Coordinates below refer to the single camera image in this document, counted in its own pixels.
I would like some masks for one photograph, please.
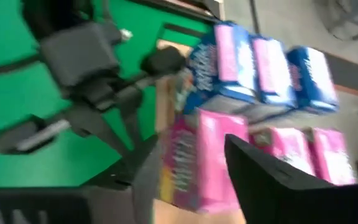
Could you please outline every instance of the pink box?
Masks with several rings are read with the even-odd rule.
[[[250,135],[257,148],[310,175],[315,175],[305,136],[295,128],[266,128]]]
[[[309,128],[307,136],[317,177],[336,185],[356,183],[343,134],[333,129]]]
[[[184,120],[174,124],[163,157],[163,201],[202,213],[239,208],[224,156],[225,134],[247,141],[246,119],[199,110],[196,130]]]

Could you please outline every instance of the green table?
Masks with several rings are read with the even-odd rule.
[[[20,0],[0,0],[0,63],[35,52],[36,41],[20,15]],[[101,16],[98,7],[97,15]],[[155,48],[158,31],[164,22],[206,32],[201,22],[180,17],[127,0],[111,0],[111,12],[120,28],[133,33],[133,38],[116,47],[122,63],[122,77],[139,71],[143,55]],[[197,39],[184,34],[164,32],[164,39],[194,45]],[[0,128],[23,119],[27,114],[46,117],[68,106],[62,100],[45,65],[38,63],[25,70],[0,75]],[[155,88],[145,90],[140,109],[140,125],[144,138],[154,133]],[[131,147],[118,112],[105,115],[113,129]],[[30,156],[0,155],[0,187],[74,186],[98,174],[119,159],[119,155],[95,137],[80,138],[71,131],[43,150]]]

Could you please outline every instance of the floor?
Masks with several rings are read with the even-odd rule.
[[[324,7],[318,0],[256,0],[255,3],[261,33],[281,40],[287,49],[308,45],[358,63],[358,41],[339,40],[328,33],[323,25],[326,18],[320,16]],[[226,0],[225,12],[226,19],[252,30],[249,0]],[[343,30],[349,30],[349,25],[346,24]],[[337,36],[344,37],[343,30],[335,30]],[[352,160],[358,161],[358,97],[339,93],[339,98],[342,109],[337,114],[315,119],[289,119],[274,125],[338,128],[346,135]]]

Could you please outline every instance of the green surface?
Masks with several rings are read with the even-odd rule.
[[[0,0],[0,63],[32,54],[37,47],[19,12],[19,0]],[[134,35],[130,41],[116,48],[123,77],[139,71],[142,56],[155,48],[158,31],[164,22],[201,32],[208,30],[208,26],[200,22],[126,0],[111,0],[111,12],[118,26],[132,31]],[[194,37],[170,31],[164,32],[164,39],[186,45],[197,42]],[[69,104],[60,98],[41,63],[0,76],[0,128],[28,114],[46,117]],[[154,133],[154,114],[155,88],[149,87],[145,90],[139,115],[144,138]],[[112,110],[105,117],[126,144],[130,144],[117,111]],[[34,155],[0,155],[0,187],[78,185],[118,159],[115,151],[95,137],[83,139],[67,131]]]

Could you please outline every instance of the grey floor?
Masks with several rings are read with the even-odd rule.
[[[307,45],[358,63],[358,41],[343,41],[329,34],[323,25],[324,18],[320,16],[322,6],[316,1],[256,0],[261,33],[281,40],[287,49],[294,45]],[[252,30],[249,0],[225,0],[225,14],[226,19]],[[345,39],[346,33],[341,31],[336,30],[342,35],[338,36]],[[268,125],[337,128],[346,135],[348,153],[353,161],[357,161],[358,97],[338,94],[341,110],[337,114],[313,119],[287,119]]]

